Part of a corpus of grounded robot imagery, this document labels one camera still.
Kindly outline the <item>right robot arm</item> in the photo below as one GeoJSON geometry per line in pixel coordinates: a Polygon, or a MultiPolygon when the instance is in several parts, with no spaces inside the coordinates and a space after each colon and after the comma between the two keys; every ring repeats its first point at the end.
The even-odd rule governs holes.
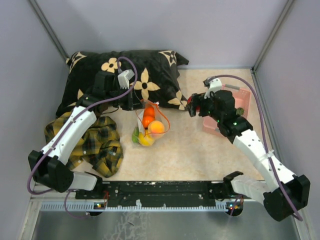
{"type": "Polygon", "coordinates": [[[231,91],[194,93],[187,101],[189,115],[210,117],[220,133],[241,150],[263,177],[254,180],[241,172],[224,177],[223,192],[229,198],[245,195],[259,203],[280,222],[308,205],[310,180],[296,175],[264,147],[249,121],[237,114],[231,91]]]}

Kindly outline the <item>clear zip top bag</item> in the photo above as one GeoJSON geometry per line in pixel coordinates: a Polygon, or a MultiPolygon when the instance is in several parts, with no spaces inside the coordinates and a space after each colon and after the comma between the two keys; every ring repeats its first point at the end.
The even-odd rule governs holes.
{"type": "Polygon", "coordinates": [[[136,126],[131,134],[134,144],[151,147],[171,128],[169,119],[159,108],[159,103],[141,100],[142,109],[136,110],[136,126]]]}

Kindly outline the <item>red apple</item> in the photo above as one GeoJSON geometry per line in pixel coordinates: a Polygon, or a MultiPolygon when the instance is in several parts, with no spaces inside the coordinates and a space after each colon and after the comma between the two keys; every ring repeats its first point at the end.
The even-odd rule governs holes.
{"type": "Polygon", "coordinates": [[[200,101],[199,100],[190,100],[190,97],[187,100],[187,106],[188,104],[199,104],[200,105],[200,101]]]}

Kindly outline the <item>yellow-orange peach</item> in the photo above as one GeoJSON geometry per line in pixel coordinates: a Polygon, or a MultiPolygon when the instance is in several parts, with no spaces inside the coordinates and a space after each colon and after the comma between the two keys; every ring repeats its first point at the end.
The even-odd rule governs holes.
{"type": "Polygon", "coordinates": [[[157,140],[165,134],[165,126],[161,121],[154,120],[149,124],[147,131],[150,137],[157,140]]]}

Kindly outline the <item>green leaf fruit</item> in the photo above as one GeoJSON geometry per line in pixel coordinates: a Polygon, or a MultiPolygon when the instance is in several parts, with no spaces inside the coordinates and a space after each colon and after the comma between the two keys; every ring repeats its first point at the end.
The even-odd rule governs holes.
{"type": "Polygon", "coordinates": [[[136,144],[139,143],[139,134],[140,134],[139,128],[135,127],[131,135],[131,139],[133,143],[136,143],[136,144]]]}

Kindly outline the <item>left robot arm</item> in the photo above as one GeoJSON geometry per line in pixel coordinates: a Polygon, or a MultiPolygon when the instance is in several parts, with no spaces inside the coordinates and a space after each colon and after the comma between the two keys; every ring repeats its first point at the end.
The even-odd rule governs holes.
{"type": "Polygon", "coordinates": [[[83,172],[75,172],[67,167],[68,160],[85,132],[96,122],[95,108],[102,104],[123,108],[129,104],[132,110],[132,93],[138,80],[135,68],[114,75],[100,71],[94,85],[76,102],[67,121],[58,133],[40,151],[33,150],[28,155],[31,173],[27,179],[27,190],[33,195],[40,192],[31,189],[31,181],[46,186],[48,191],[63,193],[85,190],[97,199],[103,195],[104,186],[98,183],[100,177],[83,172]]]}

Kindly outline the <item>orange tangerine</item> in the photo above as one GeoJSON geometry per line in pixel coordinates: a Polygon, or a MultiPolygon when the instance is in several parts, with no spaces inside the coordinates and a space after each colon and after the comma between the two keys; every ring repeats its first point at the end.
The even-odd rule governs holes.
{"type": "Polygon", "coordinates": [[[148,128],[149,124],[155,120],[155,117],[152,115],[144,115],[142,118],[142,125],[145,129],[148,128]]]}
{"type": "Polygon", "coordinates": [[[155,117],[155,109],[152,106],[147,107],[144,109],[143,115],[154,118],[155,117]]]}

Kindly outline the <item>yellow lemon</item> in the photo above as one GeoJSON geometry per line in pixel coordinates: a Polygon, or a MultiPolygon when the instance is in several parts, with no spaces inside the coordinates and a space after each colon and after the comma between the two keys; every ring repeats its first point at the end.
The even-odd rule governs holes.
{"type": "Polygon", "coordinates": [[[139,133],[139,136],[138,136],[138,142],[142,145],[142,146],[145,146],[145,147],[150,147],[154,144],[155,142],[155,139],[150,137],[150,135],[144,135],[142,134],[141,132],[139,133]]]}

